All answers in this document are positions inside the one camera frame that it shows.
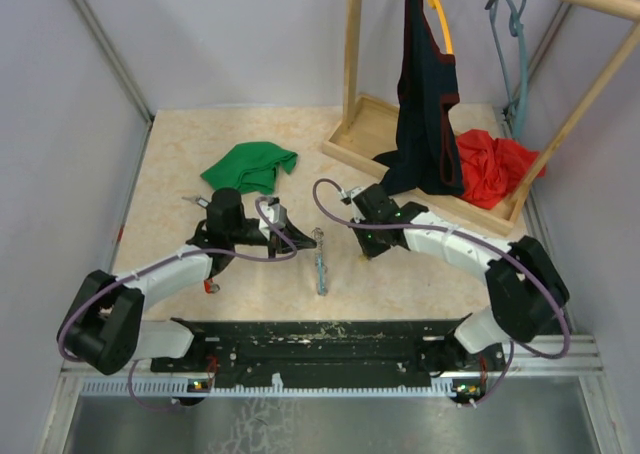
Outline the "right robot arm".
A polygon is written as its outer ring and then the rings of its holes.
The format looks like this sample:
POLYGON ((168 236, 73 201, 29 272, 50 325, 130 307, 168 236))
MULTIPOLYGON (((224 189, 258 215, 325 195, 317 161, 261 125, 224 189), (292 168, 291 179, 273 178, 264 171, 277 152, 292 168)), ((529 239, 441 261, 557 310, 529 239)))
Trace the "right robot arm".
POLYGON ((563 308, 569 291, 542 244, 525 235, 517 241, 481 236, 416 202, 398 205, 382 186, 348 191, 354 233, 366 257, 392 247, 434 256, 484 284, 489 306, 464 319, 446 346, 448 361, 470 369, 482 350, 508 340, 524 344, 557 319, 552 299, 563 308))

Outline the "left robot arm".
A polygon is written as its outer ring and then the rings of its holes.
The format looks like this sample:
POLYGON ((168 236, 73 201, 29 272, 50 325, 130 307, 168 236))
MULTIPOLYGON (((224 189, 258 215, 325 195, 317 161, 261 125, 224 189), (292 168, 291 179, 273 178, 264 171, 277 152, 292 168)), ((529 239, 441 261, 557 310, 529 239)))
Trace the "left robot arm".
POLYGON ((246 216, 242 196, 233 188, 215 191, 203 206, 205 219, 171 255, 125 274, 95 270, 84 278, 56 337, 64 359, 104 375, 147 359, 174 359, 186 370, 197 370, 207 361, 208 347, 196 339, 195 327, 177 318, 146 321, 144 313, 187 287, 213 280, 242 258, 240 246, 265 248, 264 263, 283 262, 317 246, 275 197, 256 200, 255 218, 246 216))

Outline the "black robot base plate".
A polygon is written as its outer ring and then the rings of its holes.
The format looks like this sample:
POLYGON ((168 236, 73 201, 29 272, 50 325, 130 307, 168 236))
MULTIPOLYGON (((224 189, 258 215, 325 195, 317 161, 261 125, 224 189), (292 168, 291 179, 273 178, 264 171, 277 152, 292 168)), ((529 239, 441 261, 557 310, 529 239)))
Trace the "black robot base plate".
POLYGON ((206 372, 208 361, 228 367, 266 363, 354 364, 400 362, 417 371, 474 366, 453 338, 455 320, 395 321, 212 321, 189 323, 197 343, 184 359, 153 359, 154 373, 206 372))

